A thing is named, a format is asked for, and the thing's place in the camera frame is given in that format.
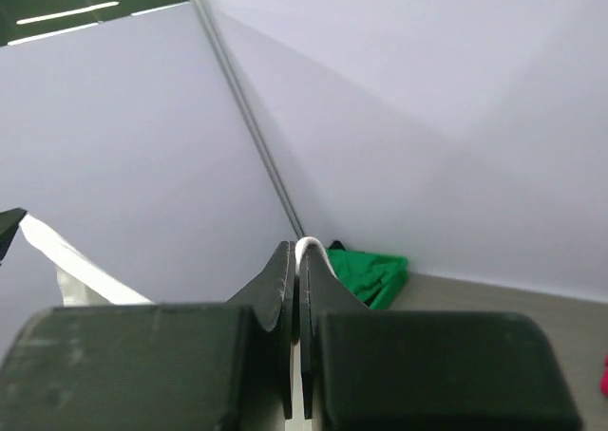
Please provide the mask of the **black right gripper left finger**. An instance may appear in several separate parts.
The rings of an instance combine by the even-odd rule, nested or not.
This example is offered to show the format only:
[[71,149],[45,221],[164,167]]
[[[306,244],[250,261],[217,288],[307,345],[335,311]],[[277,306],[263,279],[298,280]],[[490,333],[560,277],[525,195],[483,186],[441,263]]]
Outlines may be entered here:
[[50,308],[1,365],[5,430],[281,430],[295,246],[224,303]]

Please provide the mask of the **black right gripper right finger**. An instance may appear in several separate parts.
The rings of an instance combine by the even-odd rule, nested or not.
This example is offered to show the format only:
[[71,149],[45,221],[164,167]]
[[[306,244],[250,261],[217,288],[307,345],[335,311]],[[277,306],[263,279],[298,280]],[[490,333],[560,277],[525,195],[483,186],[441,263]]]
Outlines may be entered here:
[[315,430],[579,430],[554,350],[529,317],[373,310],[325,249],[297,249],[303,409]]

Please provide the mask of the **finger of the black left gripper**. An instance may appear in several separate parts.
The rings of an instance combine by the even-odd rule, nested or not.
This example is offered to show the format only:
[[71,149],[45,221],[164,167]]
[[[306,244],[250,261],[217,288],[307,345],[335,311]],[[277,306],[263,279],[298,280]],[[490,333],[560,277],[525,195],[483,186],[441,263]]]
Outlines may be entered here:
[[0,262],[3,262],[10,244],[19,230],[19,224],[26,216],[23,208],[14,208],[0,213]]

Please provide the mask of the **white t shirt with print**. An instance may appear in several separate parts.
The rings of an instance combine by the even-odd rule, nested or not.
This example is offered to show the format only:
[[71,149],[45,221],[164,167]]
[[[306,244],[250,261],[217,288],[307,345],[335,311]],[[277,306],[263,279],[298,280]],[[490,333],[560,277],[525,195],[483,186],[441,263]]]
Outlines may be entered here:
[[339,282],[323,244],[313,236],[305,236],[296,242],[280,242],[261,271],[226,300],[158,301],[105,272],[42,220],[26,215],[18,227],[28,244],[54,265],[66,308],[233,308],[251,307],[257,301],[263,309],[279,307],[299,292],[309,252],[319,254],[322,276]]

